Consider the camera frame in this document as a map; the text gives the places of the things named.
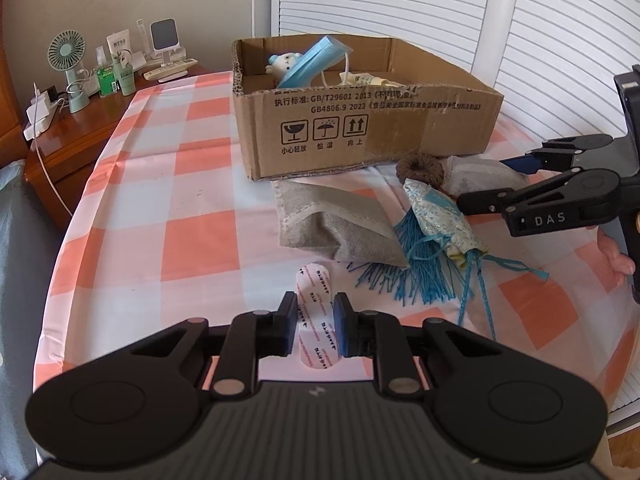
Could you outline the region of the person's right hand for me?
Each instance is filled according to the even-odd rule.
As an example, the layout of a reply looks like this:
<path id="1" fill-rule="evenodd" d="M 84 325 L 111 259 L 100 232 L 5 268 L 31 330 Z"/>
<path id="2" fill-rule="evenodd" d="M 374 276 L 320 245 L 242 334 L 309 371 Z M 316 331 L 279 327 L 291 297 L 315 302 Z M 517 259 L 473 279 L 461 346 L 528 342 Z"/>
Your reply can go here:
<path id="1" fill-rule="evenodd" d="M 597 245 L 600 252 L 608 260 L 616 284 L 618 286 L 626 283 L 627 278 L 634 274 L 636 266 L 628 256 L 624 255 L 615 240 L 607 236 L 601 228 L 597 230 Z"/>

